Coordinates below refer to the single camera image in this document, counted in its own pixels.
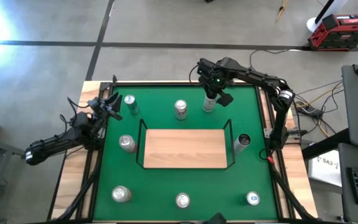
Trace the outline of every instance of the green mat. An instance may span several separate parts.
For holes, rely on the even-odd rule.
[[[216,105],[212,113],[202,109],[204,90],[197,86],[119,86],[123,96],[136,97],[141,114],[133,116],[122,102],[122,121],[110,119],[103,154],[94,220],[207,220],[221,212],[227,220],[276,220],[269,167],[259,159],[264,147],[257,96],[254,86],[235,86],[226,92],[234,97],[227,107]],[[187,119],[175,118],[176,100],[188,105]],[[119,137],[130,134],[135,141],[139,121],[148,128],[216,129],[232,119],[234,139],[241,133],[251,138],[251,144],[236,155],[236,163],[220,169],[143,169],[135,163],[135,153],[119,147]],[[111,198],[112,189],[123,185],[132,191],[132,200],[117,203]],[[256,191],[260,203],[241,205],[240,195]],[[180,209],[175,197],[180,192],[190,196],[190,206]]]

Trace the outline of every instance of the can label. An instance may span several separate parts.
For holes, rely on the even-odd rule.
[[[205,95],[205,99],[204,99],[204,106],[203,106],[203,110],[207,113],[212,112],[212,110],[214,109],[216,104],[216,98],[215,99],[209,99],[206,95]]]

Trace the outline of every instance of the desk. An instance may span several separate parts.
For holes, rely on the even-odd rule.
[[[131,82],[119,82],[119,85],[125,85]],[[84,82],[83,89],[81,92],[80,104],[84,105],[86,102],[99,93],[101,82]],[[260,93],[261,104],[263,105],[263,117],[265,119],[265,125],[267,128],[271,127],[269,119],[269,111],[267,109],[267,104],[265,100],[265,95],[263,92]],[[289,113],[287,128],[294,128],[295,124],[293,122],[293,117]],[[81,182],[83,179],[83,174],[85,172],[85,167],[87,164],[91,167],[94,166],[98,152],[87,152],[86,150],[80,150],[72,154],[69,158],[65,159],[65,162],[62,165],[61,175],[57,184],[55,191],[55,196],[51,204],[51,210],[48,218],[56,218],[61,215],[66,207],[71,203],[75,195],[78,193]],[[277,161],[280,155],[275,154],[274,158]],[[285,168],[287,172],[288,183],[291,190],[301,202],[301,204],[307,209],[309,213],[317,217],[316,208],[313,201],[313,196],[311,193],[308,176],[306,173],[305,165],[303,163],[303,158],[301,155],[300,147],[291,144],[286,145],[282,152],[283,161],[285,163]],[[94,188],[90,189],[86,194],[84,205],[81,208],[81,214],[75,214],[74,217],[82,218],[92,218],[93,217],[93,207],[94,202],[92,202],[91,194],[94,192]],[[289,217],[291,213],[287,208],[287,200],[278,187],[279,203],[281,205],[283,217]]]
[[[358,223],[358,204],[355,203],[351,183],[347,175],[347,167],[358,167],[358,146],[339,144],[339,158],[341,160],[342,203],[343,213],[347,221]]]
[[[353,66],[342,66],[342,79],[348,128],[303,149],[302,153],[305,160],[333,150],[341,142],[358,146],[358,75],[354,73]]]

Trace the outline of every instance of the gray floor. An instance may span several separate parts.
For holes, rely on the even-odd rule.
[[[314,0],[289,1],[275,23],[281,0],[116,0],[105,42],[297,45],[310,33],[306,21],[321,10]],[[96,42],[108,0],[0,0],[0,40]],[[351,0],[343,13],[358,13]],[[94,47],[0,46],[0,140],[26,148],[63,131],[59,114],[72,116],[66,97],[78,101]],[[93,80],[186,80],[199,58],[232,57],[249,66],[251,50],[137,49],[102,47]],[[341,79],[341,66],[358,63],[358,52],[257,52],[252,65],[284,78],[296,91]],[[312,100],[332,86],[305,93]],[[339,109],[324,115],[337,131],[347,127],[344,96]],[[323,100],[314,106],[321,106]],[[332,101],[328,109],[334,108]],[[314,124],[301,118],[301,128]],[[324,138],[319,130],[305,139]],[[62,157],[28,166],[14,157],[0,195],[0,218],[8,223],[41,222],[47,217]],[[313,188],[320,218],[341,215],[339,194]]]

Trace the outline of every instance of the soda can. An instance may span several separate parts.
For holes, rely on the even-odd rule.
[[[259,204],[260,198],[257,192],[248,192],[247,194],[247,202],[250,205],[257,205]]]
[[[186,119],[187,117],[187,104],[184,100],[178,100],[175,103],[175,117],[177,119]]]
[[[190,197],[186,193],[178,194],[176,198],[176,203],[179,208],[187,208],[190,204]]]
[[[119,145],[128,153],[136,152],[135,140],[130,135],[122,135],[119,138]]]
[[[127,202],[132,198],[132,194],[128,188],[120,185],[112,190],[111,197],[116,202]]]
[[[248,134],[240,134],[234,141],[234,152],[236,154],[241,153],[251,142],[251,138]]]
[[[128,106],[129,111],[132,115],[138,115],[139,114],[139,107],[137,106],[135,96],[134,95],[126,95],[124,98],[125,104]]]
[[[215,104],[216,104],[216,98],[208,98],[208,96],[205,94],[205,99],[204,99],[204,105],[203,105],[203,110],[207,113],[212,112],[212,110],[214,110]]]

